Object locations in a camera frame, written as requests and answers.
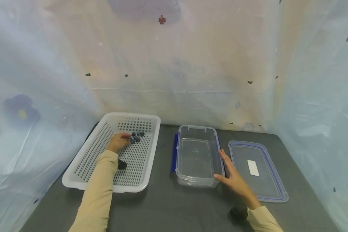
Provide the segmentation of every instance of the plastic container lid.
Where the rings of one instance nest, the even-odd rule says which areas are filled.
[[[182,185],[215,187],[213,175],[225,176],[218,135],[211,127],[182,125],[179,128],[176,173]]]
[[[228,147],[233,165],[260,201],[289,200],[265,146],[254,142],[230,141]]]

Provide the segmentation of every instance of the beige sleeve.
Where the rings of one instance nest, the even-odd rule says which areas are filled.
[[[69,232],[106,231],[117,166],[118,155],[115,152],[105,151],[99,156]]]
[[[265,206],[255,210],[248,208],[247,214],[247,220],[255,232],[284,232]]]

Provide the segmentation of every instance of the person's left hand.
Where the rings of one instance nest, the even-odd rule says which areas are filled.
[[[130,137],[128,133],[114,134],[111,137],[110,144],[108,144],[106,150],[117,152],[118,149],[130,144],[127,140]]]

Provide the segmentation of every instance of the gray table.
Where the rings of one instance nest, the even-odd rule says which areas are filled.
[[[107,231],[210,232],[252,231],[228,215],[240,199],[225,186],[181,186],[170,172],[176,126],[161,125],[149,185],[140,193],[114,193]],[[269,154],[289,194],[286,203],[265,203],[285,232],[337,232],[303,174],[276,135],[217,130],[220,146],[228,152],[230,140],[261,143]],[[67,232],[76,217],[83,191],[62,185],[62,176],[30,216],[21,232]]]

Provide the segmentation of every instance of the fabric wall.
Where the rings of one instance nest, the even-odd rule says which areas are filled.
[[[288,2],[283,11],[287,65],[271,132],[348,232],[348,0]]]
[[[0,232],[20,230],[97,121],[33,15],[17,16],[0,7]]]
[[[348,0],[0,1],[0,144],[15,136],[0,146],[0,189],[12,194],[0,231],[20,228],[112,111],[276,133],[348,231],[347,38]],[[5,116],[18,101],[30,129]]]

